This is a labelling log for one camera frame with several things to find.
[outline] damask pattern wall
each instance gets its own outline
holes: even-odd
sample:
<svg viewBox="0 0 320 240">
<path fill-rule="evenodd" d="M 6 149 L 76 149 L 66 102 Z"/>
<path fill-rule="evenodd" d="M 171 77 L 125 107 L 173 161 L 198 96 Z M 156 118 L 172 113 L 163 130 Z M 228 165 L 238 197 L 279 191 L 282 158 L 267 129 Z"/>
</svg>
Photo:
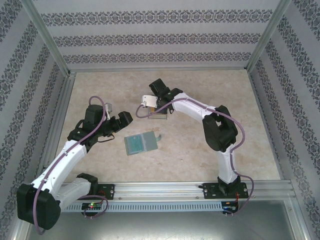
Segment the damask pattern wall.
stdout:
<svg viewBox="0 0 320 240">
<path fill-rule="evenodd" d="M 250 73 L 281 171 L 320 239 L 320 1 L 293 0 Z"/>
<path fill-rule="evenodd" d="M 279 0 L 35 0 L 68 67 L 245 67 Z"/>
<path fill-rule="evenodd" d="M 16 192 L 31 182 L 64 76 L 19 0 L 0 0 L 0 240 L 16 218 Z"/>
</svg>

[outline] cable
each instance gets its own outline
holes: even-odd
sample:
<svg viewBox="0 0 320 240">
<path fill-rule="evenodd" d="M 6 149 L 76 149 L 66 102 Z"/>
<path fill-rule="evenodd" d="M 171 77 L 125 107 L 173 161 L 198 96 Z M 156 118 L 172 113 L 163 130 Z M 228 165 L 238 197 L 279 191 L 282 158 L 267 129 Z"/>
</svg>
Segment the cable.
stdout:
<svg viewBox="0 0 320 240">
<path fill-rule="evenodd" d="M 102 201 L 105 200 L 105 202 L 106 202 L 105 209 L 104 209 L 103 211 L 101 211 L 101 212 L 98 212 L 98 213 L 97 213 L 96 215 L 94 215 L 94 216 L 87 216 L 87 215 L 86 215 L 86 212 L 87 212 L 87 210 L 88 210 L 89 208 L 86 208 L 86 209 L 84 210 L 83 215 L 84 215 L 85 218 L 95 219 L 95 218 L 101 216 L 102 214 L 104 214 L 104 213 L 107 211 L 108 206 L 109 206 L 109 202 L 108 202 L 108 199 L 106 199 L 105 196 L 100 196 L 100 195 L 86 195 L 86 196 L 80 197 L 79 199 L 90 199 L 90 198 L 100 198 L 100 199 L 102 199 Z"/>
<path fill-rule="evenodd" d="M 204 105 L 202 105 L 202 104 L 200 104 L 200 103 L 198 103 L 198 102 L 196 102 L 196 101 L 194 101 L 194 100 L 192 100 L 192 99 L 190 99 L 190 98 L 186 98 L 186 97 L 174 99 L 174 100 L 166 103 L 164 106 L 160 107 L 158 110 L 156 110 L 156 111 L 154 111 L 154 112 L 152 112 L 152 113 L 149 113 L 149 114 L 147 114 L 147 115 L 145 115 L 145 116 L 139 116 L 139 115 L 138 115 L 139 109 L 140 109 L 142 106 L 144 106 L 144 105 L 141 104 L 141 105 L 136 109 L 136 111 L 135 111 L 135 116 L 136 116 L 137 118 L 139 118 L 139 119 L 144 119 L 144 118 L 150 117 L 150 116 L 152 116 L 153 114 L 156 114 L 156 113 L 160 112 L 161 110 L 163 110 L 163 109 L 166 108 L 167 106 L 169 106 L 169 105 L 171 105 L 171 104 L 173 104 L 173 103 L 175 103 L 175 102 L 178 102 L 178 101 L 189 101 L 189 102 L 191 102 L 191 103 L 193 103 L 193 104 L 195 104 L 195 105 L 197 105 L 197 106 L 199 106 L 199 107 L 201 107 L 201 108 L 203 108 L 203 109 L 205 109 L 205 110 L 207 110 L 207 111 L 209 111 L 209 112 L 212 112 L 212 113 L 221 115 L 221 116 L 223 116 L 223 117 L 225 117 L 225 118 L 233 121 L 233 122 L 240 128 L 241 133 L 242 133 L 242 139 L 241 139 L 241 141 L 240 141 L 239 144 L 237 144 L 236 146 L 234 146 L 234 147 L 230 150 L 230 165 L 231 165 L 232 171 L 233 171 L 236 175 L 238 175 L 239 177 L 243 177 L 243 178 L 249 179 L 249 180 L 251 181 L 252 187 L 251 187 L 251 191 L 250 191 L 250 193 L 249 193 L 249 196 L 248 196 L 248 198 L 246 199 L 246 201 L 244 202 L 242 208 L 239 209 L 237 212 L 234 213 L 234 215 L 238 214 L 238 213 L 241 212 L 241 211 L 245 208 L 245 206 L 248 204 L 248 202 L 249 202 L 249 200 L 250 200 L 250 198 L 251 198 L 251 196 L 252 196 L 252 194 L 253 194 L 253 192 L 254 192 L 254 189 L 255 189 L 255 182 L 254 182 L 254 180 L 253 180 L 250 176 L 247 176 L 247 175 L 243 175 L 243 174 L 238 173 L 238 172 L 235 170 L 234 161 L 233 161 L 233 151 L 236 150 L 237 148 L 239 148 L 239 147 L 240 147 L 242 144 L 244 144 L 244 142 L 245 142 L 246 133 L 245 133 L 244 128 L 242 127 L 242 125 L 240 124 L 240 122 L 238 122 L 238 121 L 237 121 L 236 119 L 234 119 L 233 117 L 231 117 L 231 116 L 229 116 L 229 115 L 227 115 L 227 114 L 225 114 L 225 113 L 216 111 L 216 110 L 214 110 L 214 109 L 208 108 L 208 107 L 206 107 L 206 106 L 204 106 Z"/>
<path fill-rule="evenodd" d="M 103 107 L 103 113 L 106 113 L 106 106 L 104 101 L 99 97 L 99 96 L 92 96 L 89 99 L 89 105 L 91 105 L 91 100 L 92 99 L 98 99 Z M 61 159 L 64 158 L 64 156 L 66 156 L 73 148 L 75 148 L 77 145 L 79 145 L 81 142 L 83 142 L 84 140 L 86 140 L 87 138 L 89 138 L 91 135 L 93 135 L 101 126 L 101 124 L 104 122 L 104 118 L 102 117 L 99 124 L 95 127 L 94 130 L 92 130 L 88 135 L 84 136 L 82 139 L 80 139 L 79 141 L 77 141 L 75 144 L 73 144 L 71 147 L 69 147 L 63 154 L 61 154 L 61 156 L 54 162 L 54 164 L 51 166 L 51 168 L 48 170 L 48 172 L 45 174 L 45 176 L 43 177 L 43 180 L 41 181 L 35 196 L 34 196 L 34 200 L 33 200 L 33 209 L 32 209 L 32 213 L 33 213 L 33 222 L 34 222 L 34 226 L 35 229 L 37 231 L 37 233 L 39 235 L 43 235 L 45 233 L 45 229 L 43 231 L 40 230 L 39 228 L 39 224 L 38 224 L 38 218 L 37 218 L 37 201 L 38 201 L 38 197 L 40 194 L 40 191 L 42 189 L 42 187 L 44 186 L 44 184 L 47 182 L 48 177 L 50 175 L 50 173 L 54 170 L 54 168 L 58 165 L 58 163 L 61 161 Z"/>
<path fill-rule="evenodd" d="M 107 140 L 103 140 L 103 141 L 98 141 L 98 143 L 105 143 L 105 142 L 109 142 L 109 141 L 115 139 L 115 136 L 114 136 L 113 134 L 111 134 L 111 136 L 112 136 L 113 138 L 107 139 Z"/>
</svg>

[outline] floor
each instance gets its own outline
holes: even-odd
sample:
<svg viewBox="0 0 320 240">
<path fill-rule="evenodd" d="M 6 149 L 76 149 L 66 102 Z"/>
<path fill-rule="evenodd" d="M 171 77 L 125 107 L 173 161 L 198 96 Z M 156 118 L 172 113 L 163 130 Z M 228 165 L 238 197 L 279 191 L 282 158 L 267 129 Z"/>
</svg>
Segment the floor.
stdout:
<svg viewBox="0 0 320 240">
<path fill-rule="evenodd" d="M 82 172 L 98 177 L 100 182 L 217 179 L 217 157 L 205 141 L 202 124 L 176 111 L 167 120 L 136 118 L 141 96 L 152 93 L 148 86 L 158 78 L 170 89 L 179 88 L 204 104 L 225 105 L 246 132 L 244 145 L 235 152 L 238 172 L 254 180 L 280 179 L 246 70 L 134 71 L 77 73 L 58 152 L 69 132 L 85 117 L 92 95 L 112 104 L 112 116 L 130 112 L 133 122 L 116 133 L 114 140 L 97 143 L 66 182 L 72 182 Z M 146 109 L 141 109 L 139 114 L 146 113 Z M 127 156 L 124 137 L 148 131 L 154 131 L 156 136 L 161 134 L 158 149 Z"/>
</svg>

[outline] purple cable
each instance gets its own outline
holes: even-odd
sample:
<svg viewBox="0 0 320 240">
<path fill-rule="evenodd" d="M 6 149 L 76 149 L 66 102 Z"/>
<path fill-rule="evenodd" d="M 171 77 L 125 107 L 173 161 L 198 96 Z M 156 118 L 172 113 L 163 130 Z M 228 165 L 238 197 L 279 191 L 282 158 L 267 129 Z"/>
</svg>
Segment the purple cable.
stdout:
<svg viewBox="0 0 320 240">
<path fill-rule="evenodd" d="M 109 202 L 108 202 L 108 199 L 106 199 L 104 196 L 99 196 L 99 195 L 86 195 L 86 196 L 80 197 L 79 199 L 90 199 L 90 198 L 100 198 L 100 199 L 102 199 L 102 200 L 105 200 L 105 202 L 106 202 L 105 209 L 104 209 L 103 211 L 97 213 L 97 214 L 94 215 L 94 216 L 87 216 L 87 215 L 86 215 L 87 210 L 90 209 L 90 208 L 86 208 L 86 209 L 84 210 L 83 215 L 84 215 L 85 218 L 95 219 L 95 218 L 101 216 L 102 214 L 104 214 L 104 213 L 107 211 L 107 209 L 108 209 L 108 207 L 109 207 Z"/>
<path fill-rule="evenodd" d="M 92 96 L 89 99 L 89 105 L 91 105 L 91 100 L 92 99 L 98 99 L 103 107 L 103 112 L 106 113 L 106 106 L 104 101 L 99 97 L 99 96 Z M 34 196 L 34 200 L 33 200 L 33 209 L 32 209 L 32 213 L 33 213 L 33 222 L 34 222 L 34 226 L 35 229 L 37 231 L 37 233 L 39 235 L 43 235 L 45 233 L 45 229 L 43 231 L 40 231 L 39 228 L 39 224 L 38 224 L 38 218 L 37 218 L 37 201 L 38 201 L 38 197 L 40 194 L 40 191 L 42 189 L 42 187 L 44 186 L 44 184 L 46 183 L 50 173 L 54 170 L 54 168 L 58 165 L 58 163 L 61 161 L 61 159 L 64 158 L 64 156 L 69 153 L 73 148 L 75 148 L 75 146 L 79 145 L 81 142 L 83 142 L 84 140 L 86 140 L 87 138 L 89 138 L 92 134 L 94 134 L 101 126 L 101 124 L 104 122 L 104 117 L 101 118 L 99 124 L 96 126 L 96 128 L 94 130 L 92 130 L 92 132 L 90 132 L 88 135 L 84 136 L 82 139 L 80 139 L 79 141 L 77 141 L 75 144 L 73 144 L 70 148 L 68 148 L 63 154 L 61 154 L 61 156 L 55 161 L 55 163 L 52 165 L 52 167 L 48 170 L 48 172 L 46 173 L 46 175 L 44 176 L 43 180 L 41 181 L 35 196 Z M 107 200 L 105 197 L 102 196 L 98 196 L 99 198 L 102 198 L 104 200 Z"/>
<path fill-rule="evenodd" d="M 239 148 L 242 144 L 244 144 L 245 139 L 246 139 L 245 130 L 244 130 L 244 128 L 242 127 L 242 125 L 240 124 L 240 122 L 238 122 L 238 121 L 235 120 L 233 117 L 231 117 L 231 116 L 229 116 L 229 115 L 227 115 L 227 114 L 224 114 L 224 113 L 222 113 L 222 112 L 213 110 L 213 109 L 211 109 L 211 108 L 207 108 L 206 106 L 204 106 L 204 105 L 202 105 L 202 104 L 200 104 L 200 103 L 198 103 L 198 102 L 196 102 L 196 101 L 194 101 L 194 100 L 192 100 L 192 99 L 190 99 L 190 98 L 186 98 L 186 97 L 182 97 L 182 98 L 178 98 L 178 99 L 172 100 L 171 102 L 168 102 L 168 103 L 165 104 L 164 106 L 160 107 L 158 110 L 156 110 L 156 111 L 154 111 L 154 112 L 152 112 L 152 113 L 149 113 L 148 115 L 145 115 L 145 116 L 139 116 L 139 115 L 138 115 L 139 109 L 144 106 L 144 105 L 141 104 L 141 105 L 137 108 L 137 110 L 135 111 L 135 116 L 136 116 L 137 118 L 139 118 L 139 119 L 144 119 L 144 118 L 150 117 L 150 116 L 152 116 L 153 114 L 156 114 L 156 113 L 160 112 L 161 110 L 165 109 L 165 108 L 168 107 L 169 105 L 171 105 L 171 104 L 173 104 L 173 103 L 175 103 L 175 102 L 179 102 L 179 101 L 189 101 L 189 102 L 191 102 L 191 103 L 193 103 L 193 104 L 195 104 L 195 105 L 197 105 L 197 106 L 199 106 L 199 107 L 201 107 L 201 108 L 203 108 L 203 109 L 205 109 L 205 110 L 208 110 L 209 112 L 212 112 L 212 113 L 221 115 L 221 116 L 223 116 L 223 117 L 225 117 L 225 118 L 233 121 L 233 122 L 240 128 L 241 133 L 242 133 L 242 139 L 241 139 L 241 142 L 240 142 L 238 145 L 234 146 L 234 147 L 230 150 L 230 165 L 231 165 L 232 171 L 233 171 L 236 175 L 238 175 L 238 176 L 240 176 L 240 177 L 243 177 L 243 178 L 247 178 L 247 179 L 249 179 L 249 180 L 251 181 L 251 183 L 252 183 L 251 191 L 250 191 L 250 193 L 249 193 L 248 198 L 247 198 L 246 201 L 244 202 L 242 208 L 239 209 L 237 212 L 235 212 L 234 215 L 240 213 L 240 212 L 245 208 L 245 206 L 248 204 L 248 202 L 249 202 L 249 200 L 250 200 L 250 198 L 251 198 L 251 196 L 252 196 L 252 194 L 253 194 L 253 192 L 254 192 L 254 189 L 255 189 L 255 182 L 254 182 L 254 180 L 252 179 L 252 177 L 238 173 L 238 172 L 235 170 L 235 166 L 234 166 L 233 151 L 236 150 L 237 148 Z"/>
</svg>

